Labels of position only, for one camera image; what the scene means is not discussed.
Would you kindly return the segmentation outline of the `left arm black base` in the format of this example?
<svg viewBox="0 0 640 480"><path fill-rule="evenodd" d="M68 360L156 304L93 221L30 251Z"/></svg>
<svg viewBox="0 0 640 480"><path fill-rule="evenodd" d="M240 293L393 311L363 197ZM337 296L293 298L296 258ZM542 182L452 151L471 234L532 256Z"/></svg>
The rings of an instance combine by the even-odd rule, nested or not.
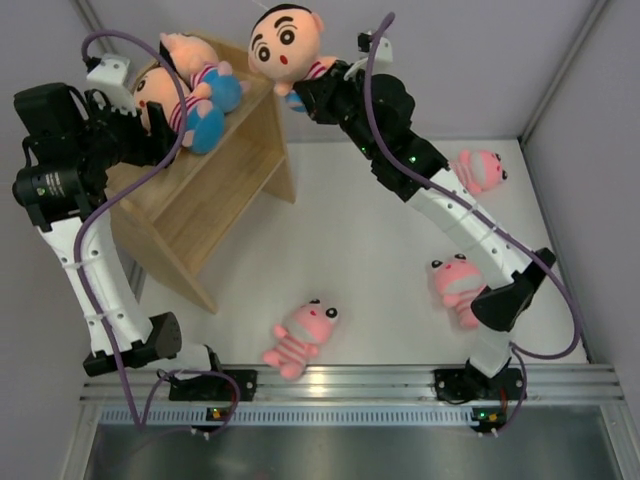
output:
<svg viewBox="0 0 640 480"><path fill-rule="evenodd" d="M257 390L258 372L253 369L231 369L223 373L232 378L239 387L237 395L234 387L228 380L197 375L189 379L169 380L169 400L177 402L234 402L240 399L242 402L251 402Z"/></svg>

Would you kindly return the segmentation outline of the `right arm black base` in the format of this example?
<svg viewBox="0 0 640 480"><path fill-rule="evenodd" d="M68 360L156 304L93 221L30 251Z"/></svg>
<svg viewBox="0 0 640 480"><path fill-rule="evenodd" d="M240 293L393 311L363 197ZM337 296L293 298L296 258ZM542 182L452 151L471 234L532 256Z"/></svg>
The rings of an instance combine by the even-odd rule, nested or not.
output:
<svg viewBox="0 0 640 480"><path fill-rule="evenodd" d="M434 371L436 398L452 404L471 401L518 400L524 377L518 368L504 367L494 377L487 377L470 364L439 368Z"/></svg>

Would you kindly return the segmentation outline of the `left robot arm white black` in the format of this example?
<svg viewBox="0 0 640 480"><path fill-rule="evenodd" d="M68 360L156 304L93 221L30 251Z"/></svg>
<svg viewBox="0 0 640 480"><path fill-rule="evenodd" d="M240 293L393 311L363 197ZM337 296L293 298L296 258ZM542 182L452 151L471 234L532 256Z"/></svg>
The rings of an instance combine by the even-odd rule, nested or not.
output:
<svg viewBox="0 0 640 480"><path fill-rule="evenodd" d="M226 376L214 352L184 342L173 313L144 314L111 231L108 170L119 163L158 170L177 152L160 105L125 113L112 94L49 83L16 93L14 108L28 135L12 193L55 253L83 311L90 335L86 374L177 369L192 374L202 398L219 397Z"/></svg>

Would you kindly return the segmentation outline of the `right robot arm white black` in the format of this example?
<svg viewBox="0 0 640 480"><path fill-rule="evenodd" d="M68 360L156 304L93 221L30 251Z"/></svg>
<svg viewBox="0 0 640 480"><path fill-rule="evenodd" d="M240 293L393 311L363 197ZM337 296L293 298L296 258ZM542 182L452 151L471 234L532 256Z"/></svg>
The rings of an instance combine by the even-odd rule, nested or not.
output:
<svg viewBox="0 0 640 480"><path fill-rule="evenodd" d="M512 330L555 263L500 232L447 159L411 129L415 100L389 74L347 74L338 61L323 76L294 85L309 117L337 125L370 161L377 181L433 222L479 268L486 285L471 304L479 333L467 360L468 388L491 396L503 384Z"/></svg>

